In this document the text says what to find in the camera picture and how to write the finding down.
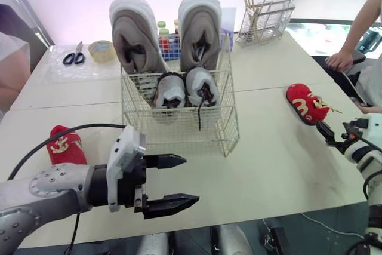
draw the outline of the wire basket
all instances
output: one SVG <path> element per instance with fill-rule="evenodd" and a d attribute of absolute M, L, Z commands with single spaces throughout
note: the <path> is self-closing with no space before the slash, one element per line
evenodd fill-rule
<path fill-rule="evenodd" d="M 290 0 L 270 1 L 246 7 L 236 42 L 242 45 L 260 45 L 274 38 L 281 38 L 294 8 Z"/>
<path fill-rule="evenodd" d="M 180 70 L 179 60 L 167 63 L 171 70 Z M 239 128 L 228 36 L 219 55 L 217 70 L 210 72 L 217 84 L 220 105 L 201 107 L 198 112 L 198 107 L 194 106 L 153 109 L 151 103 L 162 74 L 127 75 L 121 68 L 123 122 L 146 135 L 147 154 L 176 153 L 182 156 L 221 152 L 228 156 L 235 148 L 239 140 Z"/>

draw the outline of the table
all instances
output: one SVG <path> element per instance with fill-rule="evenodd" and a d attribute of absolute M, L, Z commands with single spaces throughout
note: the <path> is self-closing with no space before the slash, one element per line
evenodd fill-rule
<path fill-rule="evenodd" d="M 96 63 L 88 45 L 85 63 L 65 66 L 62 59 L 76 45 L 52 46 L 41 58 L 11 110 L 40 109 L 121 101 L 120 67 L 117 59 Z"/>
<path fill-rule="evenodd" d="M 118 61 L 108 66 L 95 63 L 87 45 L 82 49 L 87 58 L 84 67 L 91 68 L 89 74 L 96 71 L 98 75 L 85 74 L 86 78 L 81 79 L 83 74 L 72 72 L 75 80 L 65 77 L 68 69 L 78 70 L 74 65 L 65 67 L 61 63 L 75 47 L 62 45 L 47 50 L 11 110 L 120 102 Z M 235 44 L 231 57 L 235 91 L 287 87 L 297 82 L 334 82 L 287 32 L 281 40 L 267 45 L 241 48 Z"/>
<path fill-rule="evenodd" d="M 343 114 L 330 112 L 326 122 L 343 132 L 342 122 L 361 113 L 335 83 L 310 85 L 324 102 Z M 285 100 L 286 88 L 236 92 L 241 139 L 229 157 L 184 155 L 188 163 L 170 170 L 149 170 L 147 194 L 151 199 L 184 192 L 200 201 L 175 216 L 143 220 L 142 214 L 121 208 L 93 208 L 81 215 L 76 242 L 123 238 L 155 232 L 197 228 L 303 211 L 338 207 L 364 201 L 362 176 L 314 127 L 301 122 Z M 46 139 L 56 124 L 75 126 L 90 122 L 120 122 L 121 104 L 105 103 L 47 109 L 13 110 L 0 125 L 5 180 L 16 162 Z M 90 164 L 105 163 L 119 130 L 93 128 L 79 134 Z M 18 143 L 17 149 L 11 142 Z M 20 170 L 31 176 L 49 165 L 40 150 Z M 21 247 L 67 244 L 75 217 L 51 222 L 27 237 Z"/>
<path fill-rule="evenodd" d="M 334 82 L 288 32 L 266 45 L 235 44 L 231 59 L 235 91 Z"/>

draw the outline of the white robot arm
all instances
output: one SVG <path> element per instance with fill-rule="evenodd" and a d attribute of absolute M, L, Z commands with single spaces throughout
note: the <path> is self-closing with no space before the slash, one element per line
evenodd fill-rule
<path fill-rule="evenodd" d="M 0 255 L 16 251 L 25 237 L 40 226 L 93 206 L 134 207 L 145 219 L 169 216 L 199 200 L 186 194 L 149 201 L 146 169 L 171 168 L 185 163 L 176 155 L 148 155 L 144 135 L 127 126 L 116 140 L 108 165 L 59 164 L 27 179 L 0 183 Z"/>
<path fill-rule="evenodd" d="M 343 123 L 346 133 L 344 142 L 337 142 L 334 132 L 324 123 L 316 124 L 328 146 L 336 147 L 352 163 L 365 179 L 363 191 L 370 212 L 365 239 L 351 246 L 346 255 L 382 254 L 382 114 L 368 114 L 349 123 Z"/>

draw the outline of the red shoe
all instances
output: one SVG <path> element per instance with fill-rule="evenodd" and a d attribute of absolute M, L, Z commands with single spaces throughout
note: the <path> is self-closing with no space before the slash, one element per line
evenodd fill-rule
<path fill-rule="evenodd" d="M 56 125 L 50 132 L 50 136 L 54 136 L 61 131 L 69 128 L 62 125 Z M 71 132 L 58 140 L 51 141 L 47 144 L 48 153 L 52 165 L 71 162 L 73 164 L 87 164 L 86 157 L 81 148 L 81 138 L 76 132 Z"/>
<path fill-rule="evenodd" d="M 307 125 L 323 121 L 331 109 L 304 84 L 290 85 L 286 91 L 286 98 Z"/>

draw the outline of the black chair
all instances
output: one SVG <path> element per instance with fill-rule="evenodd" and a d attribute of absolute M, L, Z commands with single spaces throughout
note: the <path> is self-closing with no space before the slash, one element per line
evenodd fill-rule
<path fill-rule="evenodd" d="M 355 85 L 358 81 L 359 74 L 361 72 L 355 73 L 353 75 L 345 75 L 344 73 L 339 73 L 331 70 L 326 65 L 326 58 L 328 56 L 312 56 L 312 58 L 320 65 L 320 67 L 337 83 L 338 86 L 347 94 L 349 97 L 355 98 L 359 103 L 365 103 L 356 91 Z M 366 56 L 359 52 L 358 50 L 353 51 L 353 64 L 362 63 L 365 61 Z"/>

